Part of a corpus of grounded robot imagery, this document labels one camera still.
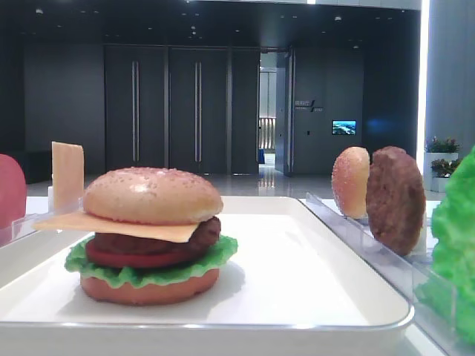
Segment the tomato slice in burger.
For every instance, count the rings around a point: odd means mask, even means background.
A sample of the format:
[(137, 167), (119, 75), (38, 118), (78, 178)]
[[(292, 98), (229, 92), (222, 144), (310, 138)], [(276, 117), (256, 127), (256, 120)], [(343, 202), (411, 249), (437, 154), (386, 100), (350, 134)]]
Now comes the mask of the tomato slice in burger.
[(165, 268), (183, 263), (191, 263), (208, 252), (202, 251), (171, 251), (160, 254), (118, 254), (100, 251), (95, 245), (95, 239), (85, 244), (88, 261), (99, 266), (112, 268)]

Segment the bottom bun of burger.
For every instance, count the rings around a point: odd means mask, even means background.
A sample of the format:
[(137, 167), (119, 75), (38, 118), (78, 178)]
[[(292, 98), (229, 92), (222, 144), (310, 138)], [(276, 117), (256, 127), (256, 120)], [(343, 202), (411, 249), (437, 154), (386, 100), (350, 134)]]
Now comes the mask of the bottom bun of burger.
[(80, 275), (82, 290), (99, 302), (116, 303), (130, 306), (168, 305), (180, 303), (208, 291), (217, 281), (220, 269), (207, 271), (202, 277), (189, 279), (165, 286), (148, 284), (135, 288), (125, 283), (119, 288), (112, 288), (105, 280)]

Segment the small wall display screen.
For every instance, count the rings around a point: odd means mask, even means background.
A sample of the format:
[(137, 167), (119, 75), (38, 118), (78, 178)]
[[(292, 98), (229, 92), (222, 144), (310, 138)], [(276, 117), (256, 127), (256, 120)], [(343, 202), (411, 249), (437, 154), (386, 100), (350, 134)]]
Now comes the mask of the small wall display screen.
[(333, 120), (332, 135), (354, 136), (356, 135), (355, 120)]

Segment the standing yellow cheese slice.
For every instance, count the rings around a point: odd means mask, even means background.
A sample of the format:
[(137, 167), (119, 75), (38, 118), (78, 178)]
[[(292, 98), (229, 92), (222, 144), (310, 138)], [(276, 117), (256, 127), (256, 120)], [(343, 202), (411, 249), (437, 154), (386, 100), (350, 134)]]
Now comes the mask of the standing yellow cheese slice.
[(52, 142), (52, 187), (55, 210), (82, 198), (84, 191), (84, 151), (81, 145)]

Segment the standing red tomato slice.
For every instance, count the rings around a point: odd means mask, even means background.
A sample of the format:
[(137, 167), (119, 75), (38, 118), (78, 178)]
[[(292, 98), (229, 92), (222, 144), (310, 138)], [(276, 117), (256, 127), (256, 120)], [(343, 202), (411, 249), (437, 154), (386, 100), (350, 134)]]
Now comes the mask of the standing red tomato slice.
[(6, 228), (26, 213), (27, 185), (21, 166), (11, 156), (1, 155), (1, 228)]

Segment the dark double door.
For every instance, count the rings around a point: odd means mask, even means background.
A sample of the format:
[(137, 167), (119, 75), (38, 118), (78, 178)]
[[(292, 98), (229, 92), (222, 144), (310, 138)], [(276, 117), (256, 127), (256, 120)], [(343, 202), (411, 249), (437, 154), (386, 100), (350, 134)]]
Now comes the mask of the dark double door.
[(260, 53), (240, 47), (105, 47), (109, 169), (258, 171)]

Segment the sesame bun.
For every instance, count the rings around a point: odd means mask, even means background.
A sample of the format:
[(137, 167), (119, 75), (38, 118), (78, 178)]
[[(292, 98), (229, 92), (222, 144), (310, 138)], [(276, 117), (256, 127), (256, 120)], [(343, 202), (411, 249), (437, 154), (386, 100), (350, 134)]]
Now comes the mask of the sesame bun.
[(121, 168), (96, 178), (83, 197), (85, 212), (149, 225), (188, 225), (219, 214), (223, 201), (206, 179), (174, 168)]
[(353, 219), (367, 216), (367, 181), (370, 157), (365, 148), (348, 147), (336, 158), (332, 168), (332, 192), (340, 212)]

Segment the right clear acrylic rack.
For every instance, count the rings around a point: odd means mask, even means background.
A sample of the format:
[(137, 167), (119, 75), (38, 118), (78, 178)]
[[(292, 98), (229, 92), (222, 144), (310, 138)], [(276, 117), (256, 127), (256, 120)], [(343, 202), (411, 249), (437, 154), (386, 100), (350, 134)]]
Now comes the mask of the right clear acrylic rack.
[(397, 355), (473, 355), (462, 325), (462, 298), (457, 288), (432, 269), (431, 250), (400, 257), (373, 239), (364, 220), (340, 215), (332, 200), (306, 194), (304, 204), (358, 256), (373, 267), (415, 307), (413, 325)]

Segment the standing brown meat patty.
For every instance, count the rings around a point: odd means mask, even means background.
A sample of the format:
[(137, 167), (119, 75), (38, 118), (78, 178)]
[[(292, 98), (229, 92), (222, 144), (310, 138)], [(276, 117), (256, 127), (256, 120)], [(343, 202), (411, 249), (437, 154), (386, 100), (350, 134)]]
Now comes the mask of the standing brown meat patty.
[(425, 190), (416, 160), (402, 148), (373, 153), (366, 206), (372, 235), (400, 256), (416, 246), (425, 213)]

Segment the meat patty in burger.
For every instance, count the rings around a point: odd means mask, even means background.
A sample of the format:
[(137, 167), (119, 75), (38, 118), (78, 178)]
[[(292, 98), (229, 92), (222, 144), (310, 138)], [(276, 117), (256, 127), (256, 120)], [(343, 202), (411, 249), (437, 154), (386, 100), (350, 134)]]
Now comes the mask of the meat patty in burger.
[(92, 239), (96, 249), (112, 254), (164, 254), (167, 252), (204, 252), (219, 240), (221, 222), (217, 217), (202, 222), (186, 243), (132, 237), (123, 234), (96, 233)]

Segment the sesame top bun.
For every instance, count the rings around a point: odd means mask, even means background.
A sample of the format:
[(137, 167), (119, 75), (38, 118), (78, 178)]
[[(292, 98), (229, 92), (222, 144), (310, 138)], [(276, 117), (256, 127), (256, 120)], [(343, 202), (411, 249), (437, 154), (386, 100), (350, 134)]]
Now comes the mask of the sesame top bun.
[(219, 214), (223, 201), (206, 179), (174, 168), (121, 168), (96, 178), (83, 197), (85, 212), (149, 225), (188, 225)]

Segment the clear acrylic rack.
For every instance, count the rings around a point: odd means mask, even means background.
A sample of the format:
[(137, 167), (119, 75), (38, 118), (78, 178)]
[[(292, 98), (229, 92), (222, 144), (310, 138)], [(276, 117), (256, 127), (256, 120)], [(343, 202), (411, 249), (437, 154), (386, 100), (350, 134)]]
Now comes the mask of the clear acrylic rack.
[(364, 220), (340, 215), (332, 200), (306, 194), (304, 204), (358, 256), (373, 267), (415, 307), (413, 325), (397, 355), (473, 355), (462, 325), (462, 298), (457, 288), (432, 269), (431, 250), (400, 257), (373, 239)]
[(27, 197), (26, 215), (1, 230), (1, 247), (36, 232), (34, 226), (53, 217), (82, 210), (82, 198), (59, 210), (53, 209), (48, 197)]

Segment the cheese slice on burger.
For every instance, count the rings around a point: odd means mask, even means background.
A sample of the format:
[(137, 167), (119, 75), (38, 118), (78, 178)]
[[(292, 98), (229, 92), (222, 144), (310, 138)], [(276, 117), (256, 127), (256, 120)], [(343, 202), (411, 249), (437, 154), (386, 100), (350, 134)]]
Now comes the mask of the cheese slice on burger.
[(191, 225), (146, 225), (132, 222), (117, 222), (98, 218), (81, 211), (54, 215), (33, 224), (33, 228), (37, 231), (89, 231), (106, 234), (122, 234), (173, 243), (188, 242), (198, 226), (199, 223)]

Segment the lettuce leaf in burger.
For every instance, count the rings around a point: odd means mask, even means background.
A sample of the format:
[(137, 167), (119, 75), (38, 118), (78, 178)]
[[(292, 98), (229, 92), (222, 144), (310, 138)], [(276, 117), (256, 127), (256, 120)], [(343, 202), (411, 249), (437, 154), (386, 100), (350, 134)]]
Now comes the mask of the lettuce leaf in burger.
[(217, 269), (238, 250), (238, 242), (232, 237), (219, 236), (219, 240), (202, 257), (193, 263), (185, 263), (166, 268), (138, 269), (132, 267), (112, 268), (92, 263), (86, 257), (89, 237), (72, 247), (65, 259), (64, 267), (69, 272), (78, 272), (83, 277), (95, 277), (105, 281), (111, 288), (118, 289), (126, 283), (139, 289), (149, 284), (167, 286), (181, 283), (192, 277), (202, 277), (208, 271)]

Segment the left clear acrylic rack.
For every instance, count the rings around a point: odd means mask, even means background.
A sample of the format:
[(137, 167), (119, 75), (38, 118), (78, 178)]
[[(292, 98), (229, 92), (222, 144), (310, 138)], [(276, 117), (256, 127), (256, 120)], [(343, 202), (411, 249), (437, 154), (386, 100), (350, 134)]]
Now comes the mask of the left clear acrylic rack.
[(53, 209), (48, 197), (27, 197), (26, 215), (1, 230), (1, 247), (36, 232), (34, 226), (53, 217), (82, 210), (82, 198), (59, 210)]

